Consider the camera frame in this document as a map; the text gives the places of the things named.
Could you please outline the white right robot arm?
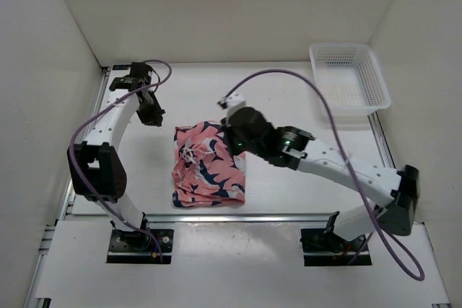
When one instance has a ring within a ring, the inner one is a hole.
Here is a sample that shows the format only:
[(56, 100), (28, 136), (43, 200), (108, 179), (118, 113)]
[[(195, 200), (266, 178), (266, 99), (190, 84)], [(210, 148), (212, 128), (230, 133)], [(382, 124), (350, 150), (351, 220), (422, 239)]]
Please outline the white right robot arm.
[(274, 127), (252, 107), (232, 107), (222, 120), (231, 154), (244, 151), (275, 167), (313, 174), (363, 193), (366, 204), (336, 212), (326, 225), (324, 241), (340, 250), (375, 228), (408, 236), (419, 200), (419, 170), (411, 165), (392, 169), (344, 158), (339, 150), (292, 126)]

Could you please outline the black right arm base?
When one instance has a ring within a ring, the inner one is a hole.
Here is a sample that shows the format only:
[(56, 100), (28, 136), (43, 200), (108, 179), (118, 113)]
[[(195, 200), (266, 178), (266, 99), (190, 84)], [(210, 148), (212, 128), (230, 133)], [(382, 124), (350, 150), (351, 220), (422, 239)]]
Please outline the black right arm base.
[(360, 235), (346, 241), (323, 229), (301, 229), (305, 267), (344, 267), (372, 265), (367, 247), (367, 236)]

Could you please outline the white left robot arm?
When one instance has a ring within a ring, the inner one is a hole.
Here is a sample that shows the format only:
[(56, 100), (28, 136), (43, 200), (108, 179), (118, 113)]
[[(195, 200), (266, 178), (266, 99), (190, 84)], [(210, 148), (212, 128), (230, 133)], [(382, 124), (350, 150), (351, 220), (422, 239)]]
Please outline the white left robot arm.
[(84, 123), (88, 134), (78, 142), (82, 129), (74, 133), (67, 157), (74, 192), (101, 207), (115, 229), (127, 232), (126, 241), (135, 250), (144, 250), (152, 234), (145, 214), (126, 192), (127, 174), (118, 147), (133, 117), (144, 126), (162, 125), (165, 110), (155, 92), (164, 79), (151, 61), (133, 62), (124, 71), (108, 82), (99, 113)]

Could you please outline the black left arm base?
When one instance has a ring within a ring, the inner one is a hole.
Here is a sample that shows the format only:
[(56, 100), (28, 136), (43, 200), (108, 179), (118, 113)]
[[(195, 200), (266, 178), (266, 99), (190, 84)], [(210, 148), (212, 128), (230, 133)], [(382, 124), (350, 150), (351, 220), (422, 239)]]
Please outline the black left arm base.
[(174, 229), (151, 229), (159, 243), (145, 234), (113, 229), (108, 244), (106, 263), (169, 265), (172, 260)]

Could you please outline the pink shark print shorts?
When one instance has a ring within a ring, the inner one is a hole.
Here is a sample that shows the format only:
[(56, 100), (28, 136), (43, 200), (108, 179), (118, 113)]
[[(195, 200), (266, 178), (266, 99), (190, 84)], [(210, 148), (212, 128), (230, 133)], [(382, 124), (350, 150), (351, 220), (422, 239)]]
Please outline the pink shark print shorts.
[(176, 208), (241, 206), (245, 203), (245, 154), (228, 152), (221, 125), (203, 121), (175, 128), (172, 171)]

